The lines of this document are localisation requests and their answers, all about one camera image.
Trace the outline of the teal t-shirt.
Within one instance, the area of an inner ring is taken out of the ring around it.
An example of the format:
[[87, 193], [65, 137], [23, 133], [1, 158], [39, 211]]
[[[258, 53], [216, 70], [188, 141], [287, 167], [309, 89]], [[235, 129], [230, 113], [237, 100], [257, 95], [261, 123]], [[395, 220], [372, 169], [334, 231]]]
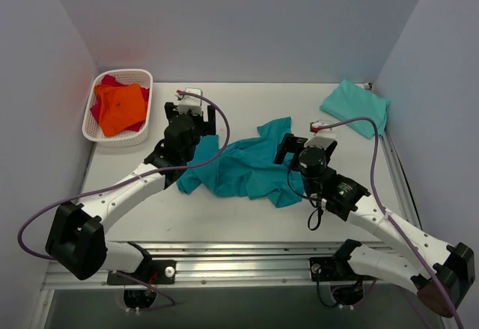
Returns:
[[217, 197], [267, 198], [276, 208], [301, 202], [301, 176], [288, 173], [291, 154], [282, 164], [274, 163], [277, 146], [291, 125], [290, 117], [282, 117], [258, 126], [257, 137], [233, 142], [213, 162], [187, 170], [176, 181], [178, 190], [191, 194], [203, 185]]

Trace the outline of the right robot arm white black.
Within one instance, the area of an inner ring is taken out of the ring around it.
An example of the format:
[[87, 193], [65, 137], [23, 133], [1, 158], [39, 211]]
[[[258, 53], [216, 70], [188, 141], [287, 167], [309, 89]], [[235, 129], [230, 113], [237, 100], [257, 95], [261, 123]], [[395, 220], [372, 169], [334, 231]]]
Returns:
[[286, 134], [274, 162], [293, 158], [289, 171], [302, 178], [301, 194], [317, 210], [360, 227], [394, 250], [383, 254], [347, 239], [332, 257], [333, 272], [340, 278], [374, 277], [415, 294], [435, 314], [451, 318], [475, 281], [473, 250], [460, 242], [450, 245], [428, 235], [387, 208], [380, 208], [370, 191], [329, 167], [337, 141]]

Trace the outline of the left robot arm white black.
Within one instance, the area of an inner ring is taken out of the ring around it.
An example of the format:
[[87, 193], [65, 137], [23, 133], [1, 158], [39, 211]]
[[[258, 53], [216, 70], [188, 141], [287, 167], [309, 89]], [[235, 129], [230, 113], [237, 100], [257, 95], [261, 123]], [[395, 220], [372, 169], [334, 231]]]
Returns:
[[126, 213], [173, 185], [192, 162], [200, 139], [216, 132], [216, 109], [165, 104], [168, 126], [164, 138], [134, 170], [103, 193], [86, 200], [63, 202], [46, 241], [46, 252], [79, 280], [100, 270], [122, 271], [133, 283], [157, 273], [152, 256], [134, 242], [106, 240], [106, 233]]

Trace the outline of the orange t-shirt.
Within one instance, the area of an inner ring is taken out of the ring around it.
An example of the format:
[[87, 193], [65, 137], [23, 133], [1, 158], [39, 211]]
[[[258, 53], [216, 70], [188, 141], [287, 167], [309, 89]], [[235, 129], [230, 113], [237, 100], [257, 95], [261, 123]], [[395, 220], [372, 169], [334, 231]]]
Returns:
[[99, 125], [106, 137], [116, 136], [127, 127], [146, 120], [147, 105], [139, 84], [99, 84], [94, 91], [101, 101]]

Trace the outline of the white perforated plastic basket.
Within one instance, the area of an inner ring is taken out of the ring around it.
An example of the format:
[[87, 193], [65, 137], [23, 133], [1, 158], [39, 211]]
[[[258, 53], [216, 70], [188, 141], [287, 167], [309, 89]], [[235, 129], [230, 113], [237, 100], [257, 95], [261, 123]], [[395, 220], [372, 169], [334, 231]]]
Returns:
[[[138, 83], [142, 87], [150, 89], [149, 103], [147, 108], [147, 117], [144, 125], [139, 132], [122, 131], [119, 135], [107, 138], [100, 125], [93, 118], [90, 108], [97, 102], [97, 96], [94, 94], [94, 86], [99, 84], [105, 75], [111, 75], [116, 78], [117, 81], [123, 84]], [[122, 69], [111, 70], [98, 75], [91, 85], [91, 91], [88, 98], [87, 108], [85, 109], [85, 115], [82, 124], [83, 135], [93, 142], [105, 147], [127, 147], [140, 144], [147, 137], [147, 126], [150, 117], [150, 107], [152, 103], [153, 95], [153, 77], [152, 75], [142, 69]]]

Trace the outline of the folded mint green t-shirt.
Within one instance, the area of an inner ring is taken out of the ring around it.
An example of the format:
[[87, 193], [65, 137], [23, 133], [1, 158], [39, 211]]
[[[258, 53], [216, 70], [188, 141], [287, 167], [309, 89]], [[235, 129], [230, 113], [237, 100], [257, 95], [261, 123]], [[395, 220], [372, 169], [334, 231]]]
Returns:
[[339, 121], [355, 117], [368, 117], [376, 124], [379, 136], [383, 136], [390, 103], [390, 99], [377, 96], [371, 91], [344, 79], [323, 100], [320, 110]]

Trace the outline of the magenta t-shirt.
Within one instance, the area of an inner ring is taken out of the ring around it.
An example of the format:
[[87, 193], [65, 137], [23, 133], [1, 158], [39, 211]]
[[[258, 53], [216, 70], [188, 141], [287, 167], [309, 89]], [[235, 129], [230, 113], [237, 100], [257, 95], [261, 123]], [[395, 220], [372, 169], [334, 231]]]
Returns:
[[[110, 85], [110, 86], [127, 86], [127, 85], [129, 85], [129, 84], [123, 84], [123, 83], [117, 81], [116, 78], [114, 76], [111, 76], [111, 75], [105, 75], [99, 84], [105, 84], [105, 85]], [[142, 92], [143, 98], [144, 98], [144, 100], [146, 102], [146, 105], [147, 105], [147, 108], [148, 108], [150, 89], [141, 86], [141, 92]], [[97, 102], [93, 106], [91, 106], [91, 108], [90, 108], [90, 112], [91, 112], [93, 118], [96, 120], [96, 122], [98, 124], [99, 124], [100, 106], [101, 106], [101, 101], [97, 97]], [[140, 129], [142, 128], [142, 126], [144, 125], [145, 121], [137, 123], [135, 125], [131, 125], [130, 127], [127, 127], [124, 131], [139, 132]]]

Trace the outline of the aluminium right side rail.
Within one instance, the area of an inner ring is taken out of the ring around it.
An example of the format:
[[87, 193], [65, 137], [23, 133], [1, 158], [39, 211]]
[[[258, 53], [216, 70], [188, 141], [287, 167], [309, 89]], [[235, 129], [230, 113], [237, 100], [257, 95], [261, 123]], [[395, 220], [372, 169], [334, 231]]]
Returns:
[[387, 130], [383, 133], [381, 144], [403, 217], [411, 224], [422, 229], [421, 219], [418, 215], [406, 174], [394, 142]]

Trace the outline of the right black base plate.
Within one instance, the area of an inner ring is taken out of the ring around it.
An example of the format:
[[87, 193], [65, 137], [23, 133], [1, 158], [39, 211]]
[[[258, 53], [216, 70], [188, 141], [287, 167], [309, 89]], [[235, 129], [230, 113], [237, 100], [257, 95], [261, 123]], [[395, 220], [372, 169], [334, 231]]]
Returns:
[[310, 257], [308, 259], [313, 282], [356, 282], [372, 281], [373, 277], [355, 274], [352, 271], [337, 269], [331, 256]]

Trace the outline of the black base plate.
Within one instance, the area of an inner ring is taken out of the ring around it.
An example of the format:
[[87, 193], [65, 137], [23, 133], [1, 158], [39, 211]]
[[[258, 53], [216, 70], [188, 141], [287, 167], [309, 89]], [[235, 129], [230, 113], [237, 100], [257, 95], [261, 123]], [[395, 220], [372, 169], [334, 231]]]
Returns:
[[134, 273], [127, 274], [128, 278], [110, 271], [106, 282], [110, 286], [135, 285], [139, 281], [150, 285], [171, 285], [175, 283], [176, 267], [177, 262], [172, 259], [152, 259]]
[[355, 274], [352, 271], [337, 269], [331, 256], [310, 257], [308, 259], [313, 282], [356, 282], [372, 281], [373, 277]]

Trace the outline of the aluminium front rail frame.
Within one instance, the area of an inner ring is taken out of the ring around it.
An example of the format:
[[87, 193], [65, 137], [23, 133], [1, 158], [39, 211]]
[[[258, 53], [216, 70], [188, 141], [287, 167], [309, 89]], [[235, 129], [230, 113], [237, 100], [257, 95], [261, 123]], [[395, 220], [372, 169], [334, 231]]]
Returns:
[[154, 259], [176, 265], [172, 289], [312, 284], [309, 259], [330, 256], [340, 242], [142, 242]]

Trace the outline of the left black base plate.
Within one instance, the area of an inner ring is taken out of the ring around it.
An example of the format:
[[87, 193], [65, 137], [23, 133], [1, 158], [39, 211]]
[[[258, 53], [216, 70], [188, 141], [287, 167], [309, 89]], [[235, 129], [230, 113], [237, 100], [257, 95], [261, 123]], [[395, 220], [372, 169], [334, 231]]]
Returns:
[[135, 285], [139, 281], [150, 285], [171, 285], [175, 283], [176, 267], [177, 262], [172, 259], [152, 259], [134, 273], [127, 274], [128, 278], [110, 271], [106, 282], [110, 286]]

